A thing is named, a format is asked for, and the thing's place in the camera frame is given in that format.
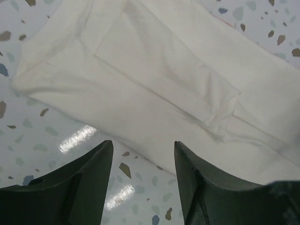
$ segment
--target white cloth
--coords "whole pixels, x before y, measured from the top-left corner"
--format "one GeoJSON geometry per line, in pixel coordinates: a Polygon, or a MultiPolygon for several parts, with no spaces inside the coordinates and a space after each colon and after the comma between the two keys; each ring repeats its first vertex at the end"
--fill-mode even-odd
{"type": "Polygon", "coordinates": [[[23,45],[16,90],[172,173],[179,140],[253,182],[300,179],[270,148],[295,160],[300,71],[192,0],[93,1],[64,0],[23,45]]]}

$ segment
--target folded cloth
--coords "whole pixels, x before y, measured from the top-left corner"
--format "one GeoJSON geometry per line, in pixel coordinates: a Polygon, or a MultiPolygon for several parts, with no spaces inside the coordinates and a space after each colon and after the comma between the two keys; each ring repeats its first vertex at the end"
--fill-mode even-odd
{"type": "Polygon", "coordinates": [[[269,122],[297,108],[297,75],[193,1],[64,0],[23,45],[12,86],[118,138],[171,173],[173,143],[180,140],[228,173],[264,184],[300,179],[300,168],[269,147],[290,142],[289,135],[279,136],[283,131],[296,136],[284,116],[280,128],[269,122]],[[64,29],[58,26],[62,17],[73,18],[64,29]],[[43,51],[35,43],[43,43],[43,51]],[[288,88],[275,85],[282,82],[279,71],[288,88]],[[267,79],[277,98],[269,89],[262,92],[267,79]],[[251,86],[261,96],[251,95],[251,86]],[[273,104],[283,106],[283,100],[288,104],[279,111],[273,104]],[[254,107],[263,101],[272,106],[270,117],[260,117],[254,107]],[[235,141],[221,141],[228,137],[235,141]]]}

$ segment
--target terrazzo surface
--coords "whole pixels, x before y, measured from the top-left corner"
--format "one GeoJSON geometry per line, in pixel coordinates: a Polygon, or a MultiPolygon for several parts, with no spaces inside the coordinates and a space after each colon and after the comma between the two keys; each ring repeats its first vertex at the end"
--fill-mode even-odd
{"type": "MultiPolygon", "coordinates": [[[[258,45],[300,68],[299,1],[196,1],[258,45]]],[[[0,0],[0,188],[27,185],[110,139],[9,86],[21,43],[45,25],[61,2],[0,0]]],[[[117,141],[113,144],[101,224],[182,225],[176,178],[117,141]]]]}

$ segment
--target brown speckle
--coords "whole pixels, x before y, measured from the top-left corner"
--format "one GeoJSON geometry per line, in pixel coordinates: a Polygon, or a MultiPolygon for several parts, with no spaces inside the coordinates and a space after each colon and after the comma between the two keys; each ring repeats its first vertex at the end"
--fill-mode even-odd
{"type": "Polygon", "coordinates": [[[45,116],[46,112],[48,112],[48,111],[49,111],[48,108],[43,109],[42,112],[41,112],[41,114],[40,114],[40,116],[45,116]]]}
{"type": "Polygon", "coordinates": [[[274,6],[275,5],[275,0],[269,0],[269,3],[274,6]]]}
{"type": "Polygon", "coordinates": [[[0,41],[8,41],[10,40],[11,32],[6,30],[5,32],[0,34],[0,41]]]}
{"type": "Polygon", "coordinates": [[[6,111],[6,103],[1,101],[0,102],[0,119],[2,119],[4,117],[6,111]]]}
{"type": "Polygon", "coordinates": [[[36,0],[25,0],[27,3],[28,3],[28,5],[30,5],[30,6],[35,6],[37,3],[36,3],[36,0]]]}
{"type": "Polygon", "coordinates": [[[129,153],[129,151],[127,151],[127,152],[125,152],[122,156],[129,156],[130,155],[130,153],[129,153]]]}
{"type": "Polygon", "coordinates": [[[271,38],[271,37],[273,37],[273,35],[274,35],[274,31],[271,30],[271,31],[268,33],[268,37],[271,38]]]}
{"type": "Polygon", "coordinates": [[[246,29],[246,25],[245,24],[243,24],[243,23],[241,23],[241,25],[240,25],[240,28],[242,29],[242,31],[244,32],[245,31],[245,29],[246,29]]]}
{"type": "Polygon", "coordinates": [[[128,165],[126,165],[125,163],[121,163],[119,168],[123,171],[123,173],[125,173],[129,178],[131,178],[131,172],[128,165]]]}
{"type": "Polygon", "coordinates": [[[295,48],[294,50],[292,50],[292,55],[293,57],[300,57],[300,49],[295,48]]]}
{"type": "Polygon", "coordinates": [[[22,35],[19,37],[19,40],[20,40],[20,41],[23,41],[25,38],[26,38],[26,35],[25,35],[25,34],[22,34],[22,35]]]}
{"type": "Polygon", "coordinates": [[[166,213],[166,215],[165,215],[165,218],[166,218],[166,220],[171,220],[172,219],[172,217],[171,217],[171,212],[173,211],[173,209],[172,208],[170,208],[168,211],[167,211],[167,213],[166,213]]]}
{"type": "Polygon", "coordinates": [[[277,45],[280,45],[284,41],[285,41],[285,35],[279,35],[279,37],[277,39],[277,45]]]}

